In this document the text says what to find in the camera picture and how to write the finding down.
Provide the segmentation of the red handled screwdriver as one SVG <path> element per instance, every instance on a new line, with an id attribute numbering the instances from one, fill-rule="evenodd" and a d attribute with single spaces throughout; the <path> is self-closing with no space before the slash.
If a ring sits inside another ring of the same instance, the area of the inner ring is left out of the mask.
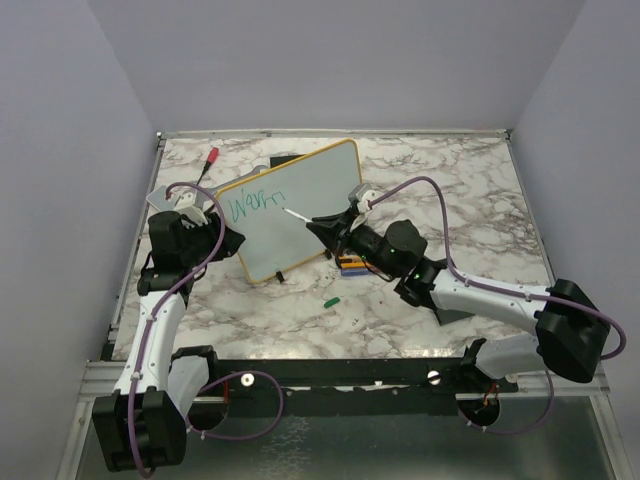
<path id="1" fill-rule="evenodd" d="M 202 180 L 204 179 L 204 177 L 206 176 L 208 171 L 211 169 L 211 167 L 216 162 L 218 156 L 219 156 L 219 148 L 218 147 L 213 147 L 210 150 L 210 152 L 209 152 L 209 154 L 208 154 L 208 156 L 207 156 L 207 158 L 205 160 L 205 163 L 204 163 L 203 169 L 201 171 L 201 174 L 200 174 L 198 180 L 196 181 L 197 185 L 199 185 L 202 182 Z"/>

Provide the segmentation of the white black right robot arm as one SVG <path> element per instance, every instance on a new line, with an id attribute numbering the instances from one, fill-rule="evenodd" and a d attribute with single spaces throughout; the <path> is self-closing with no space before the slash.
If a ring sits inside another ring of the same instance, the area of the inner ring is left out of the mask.
<path id="1" fill-rule="evenodd" d="M 481 391 L 507 375 L 550 370 L 576 383 L 592 381 L 609 325 L 574 282 L 524 286 L 455 275 L 445 261 L 425 255 L 428 242 L 409 220 L 391 223 L 384 234 L 349 212 L 316 217 L 305 224 L 333 254 L 352 252 L 394 281 L 395 292 L 439 319 L 482 316 L 521 330 L 503 341 L 485 341 L 459 367 L 461 383 Z"/>

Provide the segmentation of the blue red precision screwdriver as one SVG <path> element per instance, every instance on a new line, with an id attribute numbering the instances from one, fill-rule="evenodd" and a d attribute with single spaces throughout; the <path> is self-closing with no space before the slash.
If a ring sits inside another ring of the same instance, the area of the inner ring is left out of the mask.
<path id="1" fill-rule="evenodd" d="M 369 271 L 366 268 L 347 268 L 341 270 L 341 275 L 343 277 L 356 277 L 368 274 Z"/>

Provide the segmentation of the small white square device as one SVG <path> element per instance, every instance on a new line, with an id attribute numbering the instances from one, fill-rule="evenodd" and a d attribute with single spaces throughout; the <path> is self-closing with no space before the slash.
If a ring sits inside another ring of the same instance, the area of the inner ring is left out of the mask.
<path id="1" fill-rule="evenodd" d="M 175 203 L 166 197 L 166 185 L 161 185 L 146 196 L 146 203 L 156 212 L 172 211 Z"/>

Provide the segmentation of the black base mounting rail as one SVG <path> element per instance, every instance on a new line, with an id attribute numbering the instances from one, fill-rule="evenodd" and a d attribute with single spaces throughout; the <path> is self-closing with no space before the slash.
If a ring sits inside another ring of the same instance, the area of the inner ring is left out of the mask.
<path id="1" fill-rule="evenodd" d="M 283 391 L 284 416 L 455 416 L 458 395 L 481 400 L 489 390 L 517 390 L 481 373 L 472 359 L 475 352 L 406 359 L 224 359 L 217 362 L 216 374 L 260 371 L 275 378 Z"/>

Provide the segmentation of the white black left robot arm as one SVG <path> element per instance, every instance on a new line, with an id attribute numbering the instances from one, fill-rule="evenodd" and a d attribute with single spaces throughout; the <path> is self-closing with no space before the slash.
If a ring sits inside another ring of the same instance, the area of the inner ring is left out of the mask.
<path id="1" fill-rule="evenodd" d="M 174 340 L 198 272 L 233 256 L 245 241 L 215 213 L 201 225 L 176 211 L 157 213 L 148 220 L 148 233 L 134 341 L 112 393 L 97 398 L 92 411 L 107 469 L 142 476 L 183 461 L 194 399 L 220 385 L 213 347 L 175 351 Z"/>

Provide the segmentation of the yellow framed whiteboard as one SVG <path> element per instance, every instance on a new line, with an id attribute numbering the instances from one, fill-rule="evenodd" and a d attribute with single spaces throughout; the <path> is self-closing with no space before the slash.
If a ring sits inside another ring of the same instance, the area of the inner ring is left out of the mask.
<path id="1" fill-rule="evenodd" d="M 226 226 L 245 237 L 246 279 L 258 284 L 323 254 L 305 221 L 344 212 L 361 183 L 357 144 L 345 139 L 219 190 Z"/>

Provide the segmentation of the black rectangular eraser block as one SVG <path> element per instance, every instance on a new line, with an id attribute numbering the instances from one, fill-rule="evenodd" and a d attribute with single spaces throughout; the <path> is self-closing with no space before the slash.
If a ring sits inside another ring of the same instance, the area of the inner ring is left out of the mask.
<path id="1" fill-rule="evenodd" d="M 459 310 L 447 310 L 447 309 L 436 309 L 434 311 L 438 324 L 440 326 L 445 326 L 457 321 L 461 321 L 464 319 L 468 319 L 474 316 L 473 313 L 459 311 Z"/>

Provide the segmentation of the white green whiteboard marker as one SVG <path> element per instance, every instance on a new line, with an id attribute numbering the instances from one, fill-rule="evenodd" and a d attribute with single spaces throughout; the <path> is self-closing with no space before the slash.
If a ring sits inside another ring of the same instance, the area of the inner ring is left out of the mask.
<path id="1" fill-rule="evenodd" d="M 305 216 L 303 216 L 303 215 L 301 215 L 301 214 L 299 214 L 299 213 L 297 213 L 297 212 L 295 212 L 295 211 L 293 211 L 293 210 L 291 210 L 291 209 L 289 209 L 289 208 L 282 207 L 282 210 L 283 210 L 284 212 L 286 212 L 287 214 L 291 215 L 292 217 L 294 217 L 294 218 L 296 218 L 296 219 L 298 219 L 298 220 L 303 221 L 304 223 L 310 223 L 310 222 L 312 222 L 312 220 L 311 220 L 311 219 L 309 219 L 309 218 L 307 218 L 307 217 L 305 217 Z"/>

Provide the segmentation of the green marker cap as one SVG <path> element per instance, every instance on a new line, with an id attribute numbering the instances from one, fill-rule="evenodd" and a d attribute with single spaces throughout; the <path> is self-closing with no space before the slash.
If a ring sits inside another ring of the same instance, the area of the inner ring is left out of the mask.
<path id="1" fill-rule="evenodd" d="M 330 307 L 332 307 L 332 306 L 334 306 L 334 305 L 338 304 L 340 301 L 341 301 L 341 299 L 340 299 L 339 297 L 331 298 L 331 299 L 327 300 L 327 301 L 324 303 L 324 307 L 325 307 L 325 308 L 330 308 Z"/>

